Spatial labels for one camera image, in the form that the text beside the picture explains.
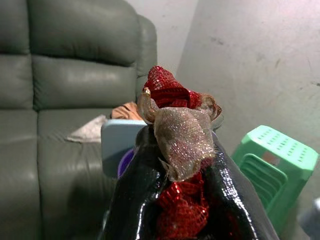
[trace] black plastic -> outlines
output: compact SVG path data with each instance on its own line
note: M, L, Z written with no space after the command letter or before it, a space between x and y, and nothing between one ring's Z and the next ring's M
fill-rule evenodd
M198 240L278 240L254 187L212 133L217 156L203 171L209 220ZM106 240L155 240L155 204L168 185L152 126L136 139L136 154L118 180L104 229Z

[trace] white wall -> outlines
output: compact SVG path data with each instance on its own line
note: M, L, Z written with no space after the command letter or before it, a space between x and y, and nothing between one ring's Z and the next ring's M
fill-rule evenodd
M198 0L127 0L157 30L158 64L176 74Z
M199 0L176 77L216 97L229 153L259 125L320 152L320 1ZM319 185L318 167L300 208ZM295 223L283 239L307 238Z

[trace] orange cloth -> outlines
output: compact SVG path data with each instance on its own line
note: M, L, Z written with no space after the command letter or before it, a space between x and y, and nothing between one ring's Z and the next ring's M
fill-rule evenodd
M135 104L133 101L127 102L113 109L111 113L111 119L143 120L138 113L137 104Z

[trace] leather upholstery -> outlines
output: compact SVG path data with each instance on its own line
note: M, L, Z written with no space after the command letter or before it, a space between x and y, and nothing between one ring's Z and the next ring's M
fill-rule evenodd
M101 145L65 137L111 109L44 110L38 115L38 169L46 239L70 239L99 226L115 180L102 172Z
M37 113L0 110L0 238L38 239Z
M0 3L0 109L31 109L33 82L25 0Z
M115 180L65 137L133 101L156 49L123 0L0 1L0 239L98 233Z
M134 67L38 55L32 62L37 110L113 108L135 100Z

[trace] light blue object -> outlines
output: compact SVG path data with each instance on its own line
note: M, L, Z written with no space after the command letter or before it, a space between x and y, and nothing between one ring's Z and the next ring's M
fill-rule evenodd
M109 119L101 128L103 172L117 178L118 165L126 152L135 146L138 132L147 124L143 120Z

